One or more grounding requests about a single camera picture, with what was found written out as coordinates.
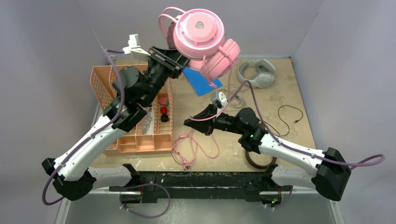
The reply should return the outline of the pink wired headphones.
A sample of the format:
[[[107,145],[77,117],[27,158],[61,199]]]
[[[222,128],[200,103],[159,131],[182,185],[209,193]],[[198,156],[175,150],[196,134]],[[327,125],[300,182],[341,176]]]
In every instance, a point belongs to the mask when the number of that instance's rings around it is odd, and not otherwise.
[[[226,39],[224,24],[212,11],[167,7],[158,23],[169,49],[187,57],[188,67],[198,71],[212,89],[217,88],[215,79],[232,72],[240,47]]]

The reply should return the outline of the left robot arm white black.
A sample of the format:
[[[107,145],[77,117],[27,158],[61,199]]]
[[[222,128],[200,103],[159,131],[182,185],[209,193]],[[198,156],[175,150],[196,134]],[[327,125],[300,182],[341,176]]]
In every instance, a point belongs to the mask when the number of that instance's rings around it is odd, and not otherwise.
[[[132,65],[114,69],[113,88],[117,96],[75,146],[58,158],[42,162],[49,175],[44,189],[53,185],[62,198],[75,201],[93,189],[117,186],[133,191],[138,188],[139,176],[132,165],[92,168],[91,164],[146,116],[146,108],[152,105],[166,81],[178,78],[189,59],[176,49],[151,47],[147,62],[144,71]]]

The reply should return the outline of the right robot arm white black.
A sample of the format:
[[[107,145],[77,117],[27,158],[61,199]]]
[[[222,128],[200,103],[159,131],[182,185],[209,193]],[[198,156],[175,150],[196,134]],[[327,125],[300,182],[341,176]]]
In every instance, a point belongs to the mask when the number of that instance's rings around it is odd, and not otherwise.
[[[295,165],[286,168],[276,165],[262,177],[263,186],[293,185],[315,189],[323,197],[340,201],[351,175],[341,153],[334,148],[326,151],[304,147],[278,138],[267,131],[252,108],[243,108],[236,115],[215,115],[217,107],[209,104],[201,113],[186,119],[184,125],[210,135],[215,129],[241,135],[243,149],[269,155]]]

